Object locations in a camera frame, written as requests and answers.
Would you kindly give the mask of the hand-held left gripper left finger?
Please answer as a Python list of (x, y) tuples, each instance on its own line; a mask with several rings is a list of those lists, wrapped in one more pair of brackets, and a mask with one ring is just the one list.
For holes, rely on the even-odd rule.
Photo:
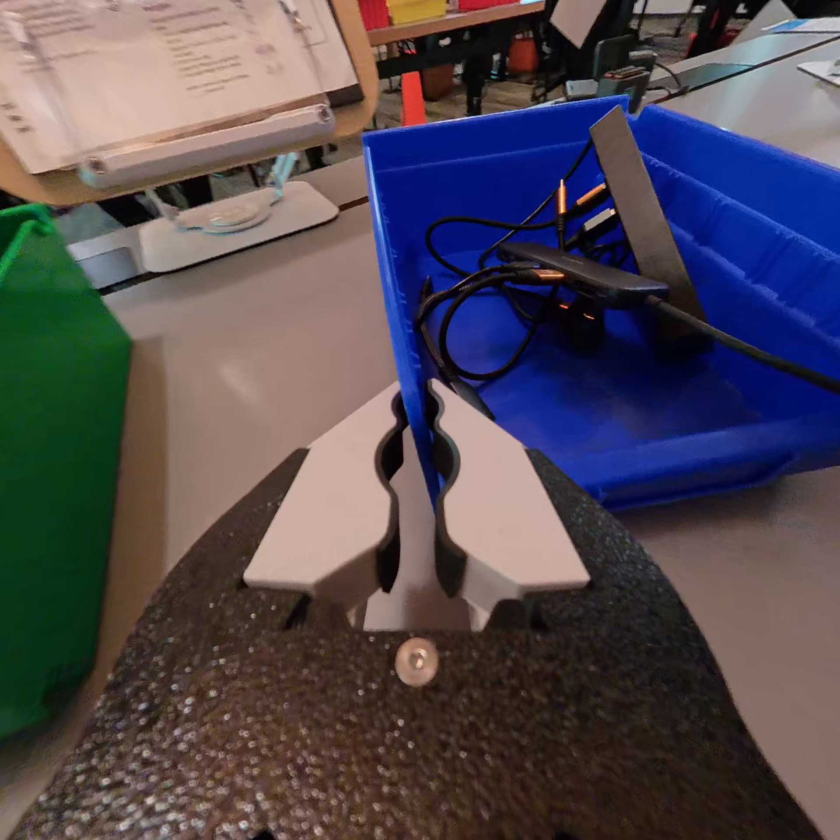
[(298, 592), (362, 627), (369, 600), (400, 568), (406, 410), (400, 385), (313, 441), (243, 576), (250, 589)]

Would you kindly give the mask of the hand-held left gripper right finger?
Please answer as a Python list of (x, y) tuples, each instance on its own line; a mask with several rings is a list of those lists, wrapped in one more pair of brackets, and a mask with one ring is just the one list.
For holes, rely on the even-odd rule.
[(435, 569), (469, 627), (529, 627), (535, 595), (585, 588), (585, 568), (524, 445), (437, 380), (427, 426), (440, 488)]

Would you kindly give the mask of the blue plastic bin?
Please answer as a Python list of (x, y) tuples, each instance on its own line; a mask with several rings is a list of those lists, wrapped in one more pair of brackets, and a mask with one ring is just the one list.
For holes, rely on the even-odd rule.
[[(413, 330), (421, 287), (457, 281), (428, 254), (445, 216), (519, 223), (622, 99), (367, 133), (364, 163), (386, 317), (431, 495), (425, 418), (436, 375)], [(628, 118), (710, 323), (838, 377), (838, 171), (664, 108)], [(478, 388), (497, 423), (604, 507), (756, 487), (838, 465), (838, 396), (716, 346), (676, 358), (655, 314), (611, 311), (605, 346), (574, 352), (546, 324), (521, 362)]]

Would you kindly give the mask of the green plastic bin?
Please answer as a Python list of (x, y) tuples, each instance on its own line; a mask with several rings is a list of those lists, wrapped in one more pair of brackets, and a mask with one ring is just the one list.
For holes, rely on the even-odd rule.
[(1, 215), (1, 737), (95, 664), (133, 342), (48, 208)]

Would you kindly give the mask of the white stand base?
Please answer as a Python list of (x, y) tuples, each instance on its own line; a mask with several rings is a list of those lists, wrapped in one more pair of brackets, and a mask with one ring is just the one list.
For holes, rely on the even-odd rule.
[(335, 220), (340, 210), (305, 182), (264, 187), (162, 216), (140, 226), (140, 263), (168, 274), (252, 249)]

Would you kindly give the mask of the black bin divider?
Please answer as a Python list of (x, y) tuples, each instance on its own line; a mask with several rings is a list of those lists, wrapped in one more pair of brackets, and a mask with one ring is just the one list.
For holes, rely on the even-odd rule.
[(667, 303), (706, 323), (706, 313), (623, 108), (615, 106), (594, 123), (590, 135), (638, 273), (666, 284)]

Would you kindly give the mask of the orange traffic cone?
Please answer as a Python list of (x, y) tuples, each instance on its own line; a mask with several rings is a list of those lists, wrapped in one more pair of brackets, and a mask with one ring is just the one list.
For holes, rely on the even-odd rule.
[(425, 125), (427, 115), (421, 73), (418, 70), (404, 73), (401, 83), (401, 126), (412, 128)]

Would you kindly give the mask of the instruction sheet on stand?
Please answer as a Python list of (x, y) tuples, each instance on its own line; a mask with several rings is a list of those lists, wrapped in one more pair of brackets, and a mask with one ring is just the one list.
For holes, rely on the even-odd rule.
[(2, 140), (2, 191), (20, 198), (25, 203), (74, 207), (141, 192), (147, 188), (182, 182), (199, 175), (225, 172), (266, 160), (271, 156), (304, 151), (318, 144), (336, 143), (362, 131), (373, 117), (379, 99), (379, 81), (372, 47), (356, 2), (336, 1), (331, 2), (331, 6), (333, 17), (356, 73), (361, 97), (358, 101), (346, 103), (334, 110), (334, 117), (328, 131), (310, 139), (287, 140), (283, 143), (275, 142), (274, 145), (264, 143), (260, 148), (240, 152), (219, 145), (215, 151), (212, 151), (213, 158), (209, 161), (196, 161), (192, 165), (181, 164), (177, 169), (171, 164), (168, 171), (145, 177), (132, 175), (127, 182), (101, 187), (82, 181), (75, 171), (67, 168), (43, 174), (31, 174), (25, 170), (7, 142)]

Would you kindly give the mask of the small black device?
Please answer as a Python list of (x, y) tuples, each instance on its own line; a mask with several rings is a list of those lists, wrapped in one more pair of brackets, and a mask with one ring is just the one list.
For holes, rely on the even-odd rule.
[(652, 67), (636, 65), (607, 70), (598, 80), (597, 96), (627, 96), (632, 102), (636, 102), (645, 94), (651, 73)]

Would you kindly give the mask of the grey tablet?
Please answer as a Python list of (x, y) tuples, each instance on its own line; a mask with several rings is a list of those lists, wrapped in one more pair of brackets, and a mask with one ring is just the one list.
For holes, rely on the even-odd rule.
[(730, 62), (709, 62), (676, 73), (679, 88), (688, 92), (708, 87), (720, 81), (739, 76), (750, 71), (752, 65)]

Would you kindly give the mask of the yellow storage bin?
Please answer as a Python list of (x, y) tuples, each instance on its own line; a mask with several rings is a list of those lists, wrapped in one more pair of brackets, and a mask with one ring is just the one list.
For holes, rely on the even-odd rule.
[(445, 17), (448, 2), (440, 1), (386, 1), (391, 24), (395, 27), (422, 23)]

